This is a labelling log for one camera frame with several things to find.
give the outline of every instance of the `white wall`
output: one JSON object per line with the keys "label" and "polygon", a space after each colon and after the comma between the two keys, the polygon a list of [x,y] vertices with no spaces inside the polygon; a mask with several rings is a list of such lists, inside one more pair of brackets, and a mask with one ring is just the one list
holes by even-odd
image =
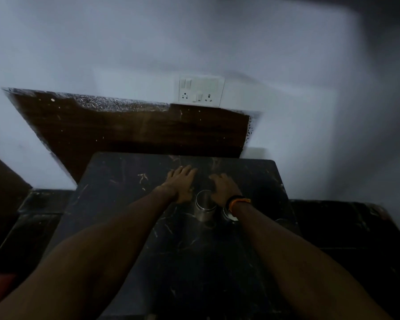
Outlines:
{"label": "white wall", "polygon": [[[222,75],[221,107],[262,112],[244,155],[275,160],[291,198],[393,207],[357,188],[400,157],[400,27],[363,23],[299,0],[0,0],[0,87],[171,102],[175,74]],[[1,91],[0,158],[74,188]]]}

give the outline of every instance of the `switch plate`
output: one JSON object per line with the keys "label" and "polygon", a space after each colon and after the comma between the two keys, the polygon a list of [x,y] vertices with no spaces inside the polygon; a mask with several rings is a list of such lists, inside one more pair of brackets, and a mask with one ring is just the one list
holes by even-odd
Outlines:
{"label": "switch plate", "polygon": [[219,107],[224,84],[225,79],[220,76],[180,75],[175,83],[179,88],[177,102],[204,107]]}

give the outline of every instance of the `hand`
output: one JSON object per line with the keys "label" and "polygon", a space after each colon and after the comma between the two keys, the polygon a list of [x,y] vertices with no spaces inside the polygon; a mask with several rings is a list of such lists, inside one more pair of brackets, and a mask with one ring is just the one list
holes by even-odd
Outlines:
{"label": "hand", "polygon": [[226,174],[212,174],[209,176],[215,182],[216,192],[211,195],[219,206],[225,207],[227,200],[233,195],[241,195],[241,191],[231,177]]}
{"label": "hand", "polygon": [[176,171],[171,170],[168,173],[166,181],[159,188],[165,187],[175,191],[176,203],[191,201],[193,194],[190,187],[196,172],[197,168],[191,169],[191,165],[180,166]]}

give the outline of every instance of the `person's right hand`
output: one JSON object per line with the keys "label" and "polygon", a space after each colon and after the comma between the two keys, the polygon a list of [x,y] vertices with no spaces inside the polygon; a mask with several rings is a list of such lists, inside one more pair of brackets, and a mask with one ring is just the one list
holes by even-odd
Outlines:
{"label": "person's right hand", "polygon": [[215,182],[216,192],[211,195],[219,206],[225,207],[227,200],[233,195],[241,195],[241,191],[233,179],[226,174],[212,174],[209,176]]}

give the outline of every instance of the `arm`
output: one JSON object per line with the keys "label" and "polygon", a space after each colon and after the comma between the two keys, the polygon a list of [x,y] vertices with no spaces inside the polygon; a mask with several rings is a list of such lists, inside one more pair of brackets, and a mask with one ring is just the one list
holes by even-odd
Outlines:
{"label": "arm", "polygon": [[117,294],[158,217],[191,200],[196,169],[179,167],[123,214],[61,242],[0,303],[0,319],[96,319]]}
{"label": "arm", "polygon": [[[220,206],[241,192],[231,177],[211,175]],[[391,319],[342,266],[251,204],[237,202],[232,213],[294,310],[306,319]]]}

